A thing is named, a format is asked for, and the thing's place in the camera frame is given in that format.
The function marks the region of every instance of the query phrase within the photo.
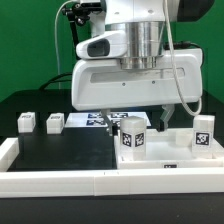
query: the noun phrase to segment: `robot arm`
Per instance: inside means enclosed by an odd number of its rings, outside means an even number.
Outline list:
[[[214,0],[167,3],[171,21],[197,21]],[[98,31],[100,35],[76,48],[82,58],[72,80],[72,104],[77,110],[181,103],[172,54],[163,48],[164,0],[80,0],[78,10],[76,21],[83,18],[83,10],[95,27],[92,36]],[[197,102],[202,95],[201,50],[176,50],[175,60],[185,101]]]

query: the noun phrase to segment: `metal bracket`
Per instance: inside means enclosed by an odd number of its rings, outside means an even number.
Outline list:
[[[78,26],[84,26],[90,20],[92,12],[102,12],[100,3],[79,4],[75,3],[71,8],[64,7],[63,15],[66,15],[71,22],[75,22]]]
[[[175,105],[174,104],[167,104],[163,105],[162,108],[164,109],[162,116],[160,117],[160,122],[157,127],[158,132],[166,131],[168,128],[168,121],[170,120],[171,116],[174,113]]]
[[[106,124],[108,125],[107,132],[109,133],[109,136],[113,136],[113,125],[107,116],[107,115],[110,115],[110,112],[111,112],[110,109],[103,109],[101,110],[101,115],[104,121],[106,122]]]

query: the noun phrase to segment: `white cube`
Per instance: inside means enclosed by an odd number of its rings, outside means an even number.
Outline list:
[[[131,116],[121,119],[120,154],[124,160],[144,160],[146,155],[146,120]]]
[[[22,113],[17,120],[19,133],[30,133],[36,125],[34,112]]]
[[[0,145],[0,172],[6,172],[19,154],[17,138],[7,138]]]
[[[64,114],[55,113],[51,114],[47,119],[47,133],[48,134],[61,134],[65,126]]]
[[[214,133],[215,117],[198,115],[194,118],[194,134],[192,154],[197,158],[212,158],[212,140]]]

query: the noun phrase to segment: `small white cube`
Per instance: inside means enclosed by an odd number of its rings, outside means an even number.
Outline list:
[[[198,115],[194,118],[192,154],[196,158],[212,159],[215,117]]]
[[[47,133],[48,134],[61,134],[65,126],[64,114],[56,113],[51,114],[47,119]]]
[[[121,119],[120,153],[124,160],[144,160],[146,155],[146,120],[131,116]]]
[[[34,112],[22,113],[17,120],[19,133],[30,133],[36,125]]]

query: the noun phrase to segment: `metal cylinder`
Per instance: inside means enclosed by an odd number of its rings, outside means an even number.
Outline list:
[[[122,69],[149,69],[162,55],[164,22],[111,24],[107,31],[123,30],[127,35],[127,53],[121,58]]]

